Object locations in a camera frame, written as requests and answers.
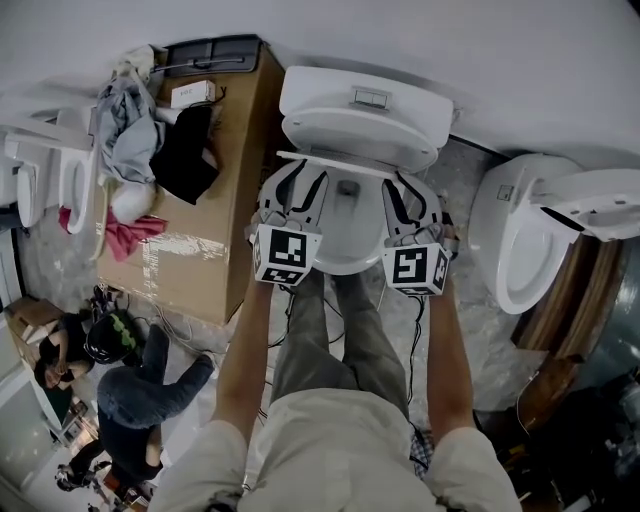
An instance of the person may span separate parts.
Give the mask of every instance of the person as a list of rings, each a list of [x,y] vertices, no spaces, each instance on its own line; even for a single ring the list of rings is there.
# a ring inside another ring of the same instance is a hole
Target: person
[[[111,368],[98,383],[98,422],[111,472],[122,486],[152,480],[162,469],[161,424],[184,411],[214,371],[204,352],[174,384],[164,385],[169,338],[156,323],[142,354],[142,365]]]
[[[109,461],[98,462],[93,471],[90,470],[93,460],[98,457],[104,448],[100,438],[84,445],[69,464],[60,464],[56,473],[56,485],[65,492],[75,489],[88,488],[95,479],[95,474],[110,466]]]
[[[49,335],[40,342],[40,358],[33,369],[40,387],[66,389],[93,368],[95,361],[84,349],[82,322],[87,314],[65,313],[45,326]]]
[[[342,361],[329,353],[324,275],[295,290],[256,447],[264,463],[243,492],[267,367],[272,285],[250,280],[220,370],[216,409],[151,502],[164,511],[520,510],[489,440],[474,427],[469,366],[454,287],[430,297],[428,413],[436,443],[428,477],[409,460],[404,369],[360,275],[333,276],[345,323]]]

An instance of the person sitting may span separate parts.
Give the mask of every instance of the person sitting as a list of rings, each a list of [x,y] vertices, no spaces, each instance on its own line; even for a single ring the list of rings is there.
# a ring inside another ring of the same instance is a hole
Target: person sitting
[[[93,368],[95,361],[84,349],[82,320],[82,314],[65,313],[45,326],[49,336],[40,342],[40,359],[33,369],[42,388],[66,389]]]

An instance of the marble floor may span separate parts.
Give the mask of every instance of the marble floor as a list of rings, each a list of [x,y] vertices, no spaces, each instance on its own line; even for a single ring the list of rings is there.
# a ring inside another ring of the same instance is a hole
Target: marble floor
[[[503,409],[512,405],[544,358],[543,353],[517,350],[513,346],[509,335],[517,317],[500,311],[475,270],[465,243],[475,191],[484,172],[499,163],[500,160],[494,155],[452,140],[442,149],[428,175],[423,177],[438,194],[447,198],[449,211],[463,241],[460,255],[450,272],[457,289],[458,311],[475,391],[475,407],[480,410]],[[95,234],[91,230],[76,236],[65,233],[58,225],[57,212],[49,210],[31,230],[30,238],[19,236],[20,260],[27,292],[35,297],[47,298],[64,310],[76,311],[82,301],[91,296],[92,288],[98,281],[96,267],[88,261],[94,243]],[[368,271],[366,280],[372,300],[379,304],[385,331],[408,370],[417,305],[395,291],[384,290],[381,266]],[[336,305],[335,296],[328,285],[327,298]],[[287,295],[281,291],[274,294],[271,341],[279,338],[285,330],[287,300]],[[152,318],[157,315],[153,304],[133,296],[130,297],[130,312],[134,317]],[[190,347],[218,352],[222,361],[226,343],[233,333],[235,318],[227,326],[218,328],[170,311],[165,311],[165,315],[179,336],[189,338],[191,330]],[[423,325],[423,334],[415,352],[414,398],[410,406],[412,419],[418,425],[427,422],[425,378],[429,319],[428,314],[426,316],[426,325]],[[327,324],[330,339],[342,332],[341,319],[329,308]],[[343,350],[341,342],[333,344],[332,350],[339,356]],[[270,350],[268,380],[277,351],[278,348]],[[193,351],[185,348],[183,343],[173,343],[167,380],[176,380],[193,357]],[[95,393],[95,386],[106,369],[96,365],[88,375],[82,386],[83,398],[86,396],[88,399]],[[211,386],[198,399],[201,423],[206,421],[213,409],[215,381]],[[265,410],[269,393],[269,386],[266,386]]]

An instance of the fiducial marker cube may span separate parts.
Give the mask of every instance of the fiducial marker cube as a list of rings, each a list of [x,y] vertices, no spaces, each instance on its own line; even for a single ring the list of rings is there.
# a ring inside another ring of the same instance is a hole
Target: fiducial marker cube
[[[441,295],[449,256],[439,243],[388,247],[382,264],[390,288],[409,296]]]
[[[253,239],[256,281],[296,286],[311,271],[322,235],[258,225]]]

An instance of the foot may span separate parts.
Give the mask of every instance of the foot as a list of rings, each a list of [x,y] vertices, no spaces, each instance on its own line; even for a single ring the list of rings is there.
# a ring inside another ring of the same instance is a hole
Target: foot
[[[200,355],[206,356],[211,359],[211,364],[213,364],[213,373],[211,374],[210,379],[217,379],[218,374],[220,373],[220,369],[218,368],[218,362],[216,361],[216,356],[210,350],[203,350]]]

